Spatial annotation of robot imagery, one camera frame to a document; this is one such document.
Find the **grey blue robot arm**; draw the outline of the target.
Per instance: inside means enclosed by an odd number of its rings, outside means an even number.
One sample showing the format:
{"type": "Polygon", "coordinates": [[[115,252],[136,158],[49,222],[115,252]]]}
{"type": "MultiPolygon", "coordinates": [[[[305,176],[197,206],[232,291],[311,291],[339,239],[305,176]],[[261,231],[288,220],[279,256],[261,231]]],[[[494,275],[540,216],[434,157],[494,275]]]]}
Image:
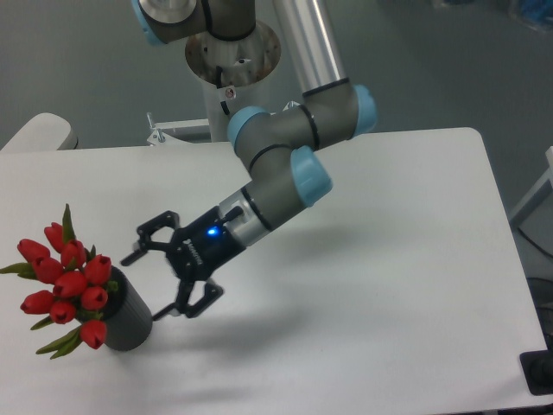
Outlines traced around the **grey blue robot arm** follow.
{"type": "Polygon", "coordinates": [[[226,136],[250,181],[187,226],[166,212],[137,229],[123,265],[151,251],[165,254],[179,288],[164,315],[199,316],[222,294],[212,278],[222,265],[312,207],[332,187],[320,149],[370,131],[377,121],[369,90],[346,75],[326,4],[277,1],[276,16],[292,56],[303,103],[279,113],[236,107],[237,90],[264,76],[252,1],[135,1],[147,39],[168,44],[204,35],[202,63],[213,76],[226,136]]]}

